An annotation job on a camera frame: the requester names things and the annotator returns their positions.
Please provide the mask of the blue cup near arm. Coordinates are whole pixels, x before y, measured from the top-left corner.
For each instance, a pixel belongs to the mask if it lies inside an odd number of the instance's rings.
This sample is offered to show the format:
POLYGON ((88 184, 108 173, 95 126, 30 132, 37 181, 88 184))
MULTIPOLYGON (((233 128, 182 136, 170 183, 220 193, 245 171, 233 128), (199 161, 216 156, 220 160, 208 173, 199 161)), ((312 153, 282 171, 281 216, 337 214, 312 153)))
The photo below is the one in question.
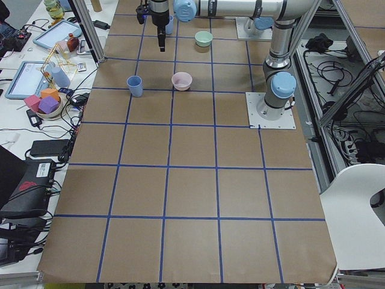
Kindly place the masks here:
POLYGON ((174 30, 174 22, 173 21, 174 21, 173 15, 169 15, 169 22, 165 26, 165 33, 166 33, 166 35, 173 34, 173 30, 174 30))

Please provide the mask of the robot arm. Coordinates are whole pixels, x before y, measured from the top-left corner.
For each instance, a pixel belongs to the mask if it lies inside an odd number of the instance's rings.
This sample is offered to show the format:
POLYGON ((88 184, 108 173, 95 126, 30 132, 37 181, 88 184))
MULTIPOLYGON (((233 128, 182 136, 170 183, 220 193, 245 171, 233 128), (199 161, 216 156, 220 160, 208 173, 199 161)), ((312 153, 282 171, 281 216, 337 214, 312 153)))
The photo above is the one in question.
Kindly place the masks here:
POLYGON ((273 19, 269 54, 263 64, 267 92, 256 106, 260 117, 278 120, 285 105, 294 94, 295 78, 287 71, 291 62, 289 52, 293 43, 295 21, 312 8, 313 1, 143 1, 137 7, 137 19, 144 23, 150 16, 157 27, 160 51, 165 51, 165 27, 173 11, 176 19, 189 22, 196 16, 246 16, 251 20, 260 17, 273 19))

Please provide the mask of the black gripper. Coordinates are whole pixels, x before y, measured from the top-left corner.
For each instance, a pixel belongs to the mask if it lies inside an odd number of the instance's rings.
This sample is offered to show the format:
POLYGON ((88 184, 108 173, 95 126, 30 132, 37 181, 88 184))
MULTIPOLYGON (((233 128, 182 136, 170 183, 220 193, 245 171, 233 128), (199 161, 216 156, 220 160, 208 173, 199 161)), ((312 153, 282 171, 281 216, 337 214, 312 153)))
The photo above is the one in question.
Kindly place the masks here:
POLYGON ((136 8, 137 20, 143 24, 146 16, 151 16, 152 22, 157 26, 158 46, 165 52, 165 27, 169 23, 169 4, 167 0, 141 1, 136 8))

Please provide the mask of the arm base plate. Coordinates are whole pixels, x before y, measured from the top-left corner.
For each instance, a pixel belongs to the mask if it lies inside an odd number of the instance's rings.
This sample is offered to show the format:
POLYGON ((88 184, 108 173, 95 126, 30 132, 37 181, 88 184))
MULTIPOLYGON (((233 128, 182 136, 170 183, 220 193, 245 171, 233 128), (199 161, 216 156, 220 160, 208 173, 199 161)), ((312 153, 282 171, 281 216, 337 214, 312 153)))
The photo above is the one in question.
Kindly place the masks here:
POLYGON ((249 127, 251 129, 296 129, 289 101, 282 108, 265 103, 265 93, 246 92, 249 127))
POLYGON ((239 40, 270 42, 274 21, 271 17, 237 17, 236 30, 239 40))

